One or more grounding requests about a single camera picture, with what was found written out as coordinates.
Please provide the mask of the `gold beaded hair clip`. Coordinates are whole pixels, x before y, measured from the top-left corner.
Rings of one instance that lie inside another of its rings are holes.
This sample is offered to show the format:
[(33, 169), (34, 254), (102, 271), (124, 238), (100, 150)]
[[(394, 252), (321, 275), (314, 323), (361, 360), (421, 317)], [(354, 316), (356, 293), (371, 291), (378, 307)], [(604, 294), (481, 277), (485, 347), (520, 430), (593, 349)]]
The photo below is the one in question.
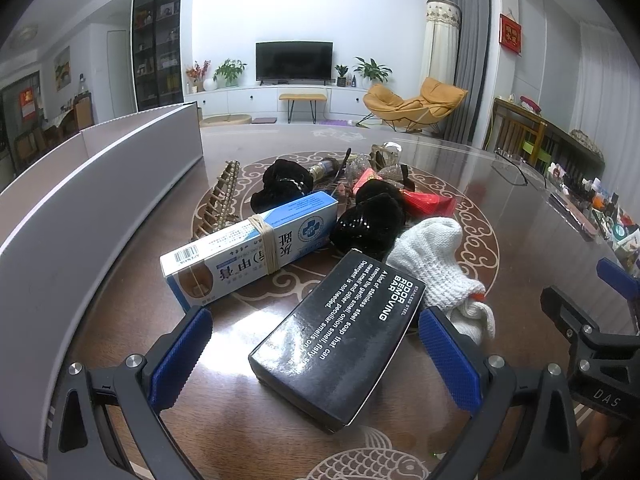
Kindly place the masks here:
[(237, 160), (227, 162), (215, 185), (203, 195), (192, 218), (192, 242), (240, 222), (240, 217), (233, 213), (239, 173)]

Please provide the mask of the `white knitted glove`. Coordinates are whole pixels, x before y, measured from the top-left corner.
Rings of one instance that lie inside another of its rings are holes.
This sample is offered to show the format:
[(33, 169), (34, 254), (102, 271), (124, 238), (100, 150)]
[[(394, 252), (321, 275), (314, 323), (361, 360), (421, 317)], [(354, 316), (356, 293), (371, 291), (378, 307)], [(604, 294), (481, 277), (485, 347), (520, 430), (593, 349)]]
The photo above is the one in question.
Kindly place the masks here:
[(496, 336), (496, 320), (485, 302), (485, 286), (457, 264), (462, 227), (453, 218), (427, 218), (402, 233), (386, 263), (425, 285), (421, 307), (437, 308), (476, 344)]

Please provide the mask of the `black eyeglasses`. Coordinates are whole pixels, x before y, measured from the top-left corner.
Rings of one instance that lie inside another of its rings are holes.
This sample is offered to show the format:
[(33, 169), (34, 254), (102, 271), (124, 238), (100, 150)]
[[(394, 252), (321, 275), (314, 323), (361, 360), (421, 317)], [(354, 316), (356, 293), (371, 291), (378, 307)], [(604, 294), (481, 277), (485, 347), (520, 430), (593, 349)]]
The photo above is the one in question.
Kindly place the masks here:
[(506, 154), (504, 151), (495, 150), (494, 160), (491, 162), (491, 169), (499, 177), (513, 186), (531, 186), (537, 191), (544, 191), (548, 188), (547, 180), (531, 166), (528, 166), (520, 158)]

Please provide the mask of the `red folded paper packet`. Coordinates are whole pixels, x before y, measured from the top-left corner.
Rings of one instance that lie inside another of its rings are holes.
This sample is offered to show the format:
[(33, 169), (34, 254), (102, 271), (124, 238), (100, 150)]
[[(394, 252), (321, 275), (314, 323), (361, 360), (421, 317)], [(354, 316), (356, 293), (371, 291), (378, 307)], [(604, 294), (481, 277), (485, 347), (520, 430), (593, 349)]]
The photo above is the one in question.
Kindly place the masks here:
[(352, 188), (356, 203), (386, 193), (396, 200), (409, 217), (425, 219), (454, 216), (457, 202), (454, 198), (438, 194), (410, 191), (402, 184), (385, 180), (372, 169), (367, 169)]

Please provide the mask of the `gold rhinestone hair clip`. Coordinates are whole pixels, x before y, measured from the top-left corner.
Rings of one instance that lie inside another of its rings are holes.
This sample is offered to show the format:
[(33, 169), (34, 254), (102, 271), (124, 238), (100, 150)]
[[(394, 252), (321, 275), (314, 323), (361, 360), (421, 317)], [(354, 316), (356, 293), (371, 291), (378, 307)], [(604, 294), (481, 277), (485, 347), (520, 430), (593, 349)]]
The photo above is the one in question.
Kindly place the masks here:
[(395, 142), (372, 144), (370, 164), (376, 174), (396, 188), (413, 192), (416, 185), (411, 180), (409, 166), (400, 161), (401, 146)]

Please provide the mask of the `blue white medicine box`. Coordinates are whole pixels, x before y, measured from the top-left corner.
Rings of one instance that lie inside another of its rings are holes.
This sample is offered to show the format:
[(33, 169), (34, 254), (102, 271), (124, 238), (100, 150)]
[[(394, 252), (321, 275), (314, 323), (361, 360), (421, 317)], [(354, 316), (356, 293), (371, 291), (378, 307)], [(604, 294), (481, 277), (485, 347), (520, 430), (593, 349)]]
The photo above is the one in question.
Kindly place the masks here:
[(206, 306), (326, 244), (337, 207), (311, 193), (162, 255), (160, 270), (183, 310)]

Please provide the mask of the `small bronze bottle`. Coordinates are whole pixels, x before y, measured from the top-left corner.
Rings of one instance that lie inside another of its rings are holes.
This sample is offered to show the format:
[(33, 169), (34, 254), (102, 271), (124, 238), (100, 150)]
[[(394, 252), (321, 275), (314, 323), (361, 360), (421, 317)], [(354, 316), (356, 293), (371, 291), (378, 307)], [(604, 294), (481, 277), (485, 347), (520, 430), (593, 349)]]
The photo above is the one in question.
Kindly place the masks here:
[(333, 157), (326, 157), (316, 162), (309, 169), (309, 174), (314, 182), (321, 181), (326, 178), (333, 178), (341, 168), (341, 163)]

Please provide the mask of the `black velvet scrunchie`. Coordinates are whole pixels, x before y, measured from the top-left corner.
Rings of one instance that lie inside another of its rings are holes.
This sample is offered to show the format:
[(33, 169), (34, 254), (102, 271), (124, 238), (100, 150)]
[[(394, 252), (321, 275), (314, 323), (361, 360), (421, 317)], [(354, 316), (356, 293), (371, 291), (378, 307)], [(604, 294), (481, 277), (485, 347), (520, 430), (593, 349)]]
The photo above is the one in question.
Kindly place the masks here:
[(297, 162), (279, 158), (262, 176), (262, 190), (250, 198), (255, 214), (298, 200), (314, 188), (314, 178)]

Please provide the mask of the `green potted plant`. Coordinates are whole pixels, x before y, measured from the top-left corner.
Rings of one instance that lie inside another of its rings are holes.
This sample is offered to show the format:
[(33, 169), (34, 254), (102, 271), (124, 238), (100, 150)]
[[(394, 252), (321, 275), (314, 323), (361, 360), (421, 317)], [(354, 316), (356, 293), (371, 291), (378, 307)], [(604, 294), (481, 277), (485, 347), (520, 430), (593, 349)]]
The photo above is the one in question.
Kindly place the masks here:
[(240, 60), (227, 58), (215, 70), (214, 79), (220, 86), (234, 87), (239, 83), (246, 69), (246, 64)]
[(356, 56), (356, 61), (355, 72), (370, 81), (371, 84), (385, 84), (393, 75), (393, 70), (390, 67), (378, 64), (374, 58), (366, 60), (361, 56)]

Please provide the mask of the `small potted plant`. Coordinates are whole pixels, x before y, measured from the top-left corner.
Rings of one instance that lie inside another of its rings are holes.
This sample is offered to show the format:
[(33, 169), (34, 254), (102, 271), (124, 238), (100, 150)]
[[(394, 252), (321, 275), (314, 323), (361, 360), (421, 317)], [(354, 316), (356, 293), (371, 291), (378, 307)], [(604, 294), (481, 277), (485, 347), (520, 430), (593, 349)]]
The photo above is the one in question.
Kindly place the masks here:
[(337, 87), (346, 87), (347, 86), (347, 74), (348, 74), (348, 66), (343, 64), (335, 65), (336, 71), (336, 85)]

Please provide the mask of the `white standing air conditioner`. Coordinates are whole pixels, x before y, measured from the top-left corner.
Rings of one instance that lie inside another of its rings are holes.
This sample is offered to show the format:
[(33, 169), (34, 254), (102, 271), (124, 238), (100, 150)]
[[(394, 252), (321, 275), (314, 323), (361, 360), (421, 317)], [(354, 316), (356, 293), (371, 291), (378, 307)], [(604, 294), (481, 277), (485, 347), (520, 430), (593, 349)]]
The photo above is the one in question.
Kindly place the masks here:
[(462, 13), (449, 0), (427, 0), (421, 79), (454, 83)]

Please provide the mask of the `white tv cabinet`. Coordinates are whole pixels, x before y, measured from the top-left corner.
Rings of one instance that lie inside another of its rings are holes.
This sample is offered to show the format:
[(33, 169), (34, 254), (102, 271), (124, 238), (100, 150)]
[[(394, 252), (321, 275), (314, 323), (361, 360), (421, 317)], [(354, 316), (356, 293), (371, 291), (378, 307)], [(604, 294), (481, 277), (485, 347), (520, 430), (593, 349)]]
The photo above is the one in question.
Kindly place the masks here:
[(369, 111), (363, 104), (366, 90), (319, 86), (318, 84), (267, 84), (229, 87), (186, 94), (184, 102), (195, 102), (203, 117), (250, 115), (275, 117), (279, 122), (317, 122), (325, 119), (356, 119)]

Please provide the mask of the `grey curtain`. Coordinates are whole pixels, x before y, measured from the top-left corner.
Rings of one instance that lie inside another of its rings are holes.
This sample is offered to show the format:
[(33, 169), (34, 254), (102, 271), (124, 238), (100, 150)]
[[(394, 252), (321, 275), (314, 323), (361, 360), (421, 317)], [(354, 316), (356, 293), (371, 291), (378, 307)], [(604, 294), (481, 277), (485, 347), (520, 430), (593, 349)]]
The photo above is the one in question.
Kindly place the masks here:
[(461, 11), (454, 85), (468, 93), (446, 119), (445, 139), (471, 144), (485, 83), (491, 0), (450, 1)]

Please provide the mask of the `black flat television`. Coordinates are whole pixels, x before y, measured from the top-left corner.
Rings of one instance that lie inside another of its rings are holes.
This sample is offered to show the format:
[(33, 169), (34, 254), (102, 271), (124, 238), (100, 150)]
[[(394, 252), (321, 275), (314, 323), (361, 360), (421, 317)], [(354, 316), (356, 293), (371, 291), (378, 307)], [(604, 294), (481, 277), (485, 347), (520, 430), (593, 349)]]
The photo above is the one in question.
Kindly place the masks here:
[(327, 41), (263, 41), (255, 47), (256, 79), (260, 82), (331, 79), (333, 44)]

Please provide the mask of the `dark glass display cabinet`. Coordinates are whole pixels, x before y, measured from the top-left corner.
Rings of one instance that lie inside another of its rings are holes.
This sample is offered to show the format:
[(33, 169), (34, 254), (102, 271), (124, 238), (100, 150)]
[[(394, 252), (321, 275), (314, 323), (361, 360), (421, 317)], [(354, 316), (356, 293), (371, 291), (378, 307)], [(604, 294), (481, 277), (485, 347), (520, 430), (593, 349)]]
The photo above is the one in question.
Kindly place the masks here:
[(132, 0), (131, 59), (137, 110), (183, 101), (181, 0)]

